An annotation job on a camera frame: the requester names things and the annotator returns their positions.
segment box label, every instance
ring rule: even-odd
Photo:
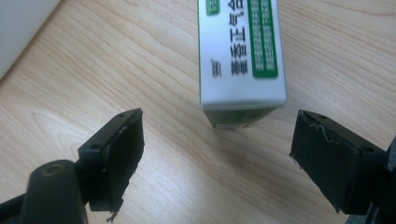
[[[248,73],[248,52],[246,24],[238,21],[245,20],[247,15],[245,7],[247,4],[243,0],[231,0],[228,3],[230,11],[230,53],[231,53],[231,74],[233,76],[245,75]]]
[[[277,77],[271,1],[250,0],[247,4],[253,76]]]

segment wood grain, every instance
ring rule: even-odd
[[[0,201],[141,107],[145,154],[118,223],[344,223],[289,157],[294,122],[312,110],[388,147],[396,2],[279,0],[278,10],[289,100],[222,131],[199,105],[196,1],[62,1],[0,81]]]

